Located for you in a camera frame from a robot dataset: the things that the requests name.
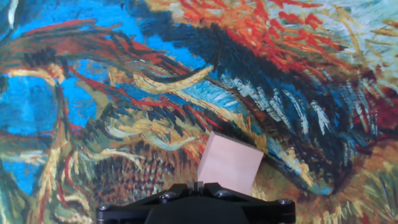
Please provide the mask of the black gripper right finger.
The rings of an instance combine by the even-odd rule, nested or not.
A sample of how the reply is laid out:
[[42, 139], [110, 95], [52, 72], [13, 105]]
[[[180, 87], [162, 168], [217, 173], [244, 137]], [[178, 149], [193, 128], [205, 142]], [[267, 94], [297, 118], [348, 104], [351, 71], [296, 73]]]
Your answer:
[[215, 223], [295, 223], [291, 199], [264, 201], [222, 187], [218, 183], [196, 183], [196, 194], [204, 202], [200, 211]]

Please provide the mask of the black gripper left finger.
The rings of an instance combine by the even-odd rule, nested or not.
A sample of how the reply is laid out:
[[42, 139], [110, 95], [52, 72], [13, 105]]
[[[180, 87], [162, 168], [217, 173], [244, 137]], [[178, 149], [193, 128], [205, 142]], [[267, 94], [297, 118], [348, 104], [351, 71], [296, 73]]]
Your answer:
[[122, 223], [128, 219], [145, 220], [156, 206], [191, 196], [195, 191], [195, 182], [173, 184], [168, 190], [128, 205], [101, 205], [96, 209], [96, 224]]

